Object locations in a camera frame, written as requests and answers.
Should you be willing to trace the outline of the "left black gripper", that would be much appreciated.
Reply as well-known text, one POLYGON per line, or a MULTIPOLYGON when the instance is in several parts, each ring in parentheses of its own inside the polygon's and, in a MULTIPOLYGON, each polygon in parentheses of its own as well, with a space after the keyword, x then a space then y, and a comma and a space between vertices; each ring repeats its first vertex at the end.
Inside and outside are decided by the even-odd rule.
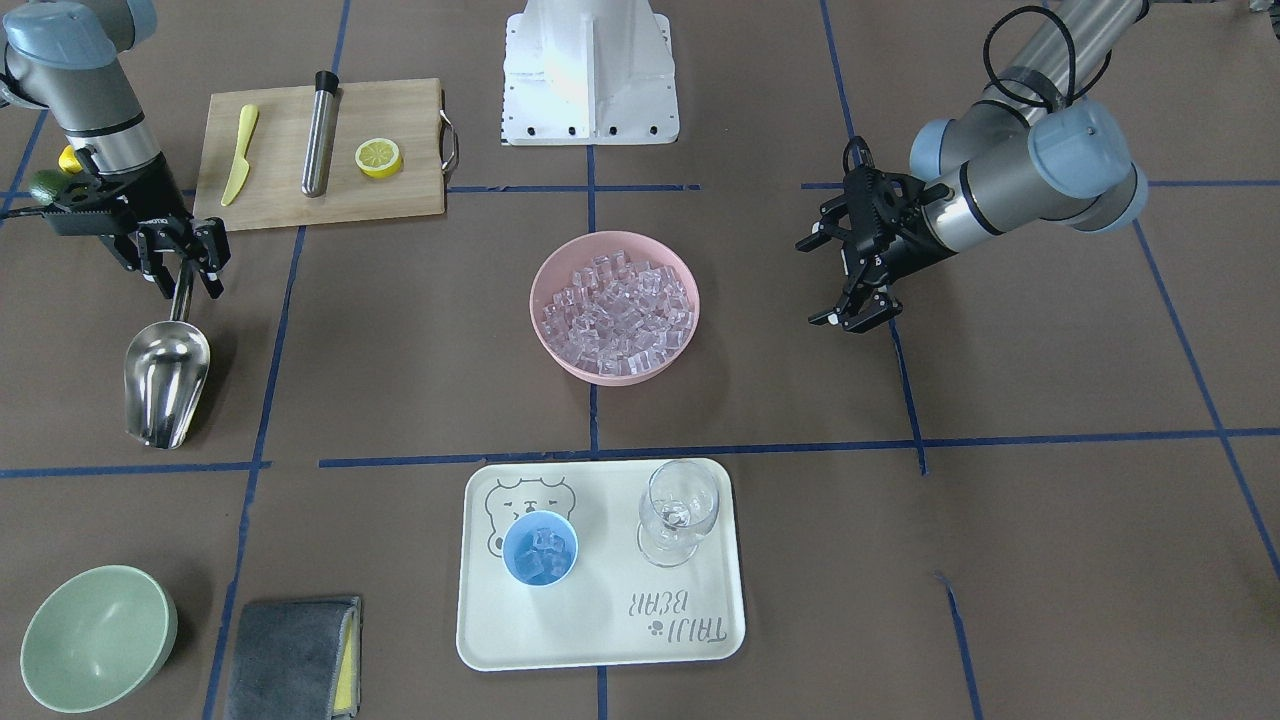
POLYGON ((861 334, 901 314, 901 302, 888 286, 957 254, 941 242, 925 218, 928 205, 950 200, 954 192, 946 184, 878 169, 864 140, 846 143, 842 167, 844 191, 835 201, 835 215, 846 224, 817 222, 796 250, 812 252, 833 240, 841 242, 842 296, 865 302, 815 313, 809 323, 861 334))

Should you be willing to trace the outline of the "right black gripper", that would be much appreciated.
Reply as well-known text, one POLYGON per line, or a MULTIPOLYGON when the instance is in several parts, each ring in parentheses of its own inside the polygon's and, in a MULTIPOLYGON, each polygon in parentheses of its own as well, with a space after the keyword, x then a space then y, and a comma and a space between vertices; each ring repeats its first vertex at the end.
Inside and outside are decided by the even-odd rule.
POLYGON ((210 299, 220 299, 220 273, 230 260, 221 218, 193 220, 164 154, 131 170, 109 173, 99 152, 77 150, 83 170, 42 218, 64 236, 97 236, 128 272, 140 272, 173 300, 177 282, 161 255, 193 263, 210 299))

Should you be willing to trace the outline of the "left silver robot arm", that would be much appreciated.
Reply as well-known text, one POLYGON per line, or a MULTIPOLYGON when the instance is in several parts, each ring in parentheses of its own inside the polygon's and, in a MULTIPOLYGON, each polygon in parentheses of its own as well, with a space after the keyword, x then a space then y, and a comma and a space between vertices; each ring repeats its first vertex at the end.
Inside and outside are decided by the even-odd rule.
POLYGON ((1147 1, 1020 6, 1043 24, 1005 69, 984 59, 984 91, 963 117, 920 128, 909 172, 878 168, 867 141, 850 138, 841 192, 796 245, 835 241, 844 268, 837 301, 809 322, 874 329, 902 311, 899 281, 1033 222, 1098 234, 1135 220, 1148 178, 1091 91, 1148 12, 1147 1))

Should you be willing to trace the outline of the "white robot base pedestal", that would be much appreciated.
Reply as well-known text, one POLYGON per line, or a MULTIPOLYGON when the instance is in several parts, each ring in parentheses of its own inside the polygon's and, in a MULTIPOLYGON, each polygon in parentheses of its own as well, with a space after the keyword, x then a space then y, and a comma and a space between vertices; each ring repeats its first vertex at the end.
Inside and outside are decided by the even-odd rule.
POLYGON ((648 1, 529 1, 506 22, 500 141, 640 146, 680 137, 669 19, 648 1))

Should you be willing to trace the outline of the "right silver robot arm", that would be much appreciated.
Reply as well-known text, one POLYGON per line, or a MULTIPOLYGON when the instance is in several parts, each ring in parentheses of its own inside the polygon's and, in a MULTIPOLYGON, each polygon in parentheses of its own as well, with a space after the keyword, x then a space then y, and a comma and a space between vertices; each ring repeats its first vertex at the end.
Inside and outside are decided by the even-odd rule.
POLYGON ((163 264, 173 252, 218 299, 227 228, 189 210, 119 61, 156 28, 151 1, 27 1, 4 14, 3 104, 49 111, 79 163, 67 187, 26 215, 59 236, 97 237, 165 299, 177 295, 163 264))

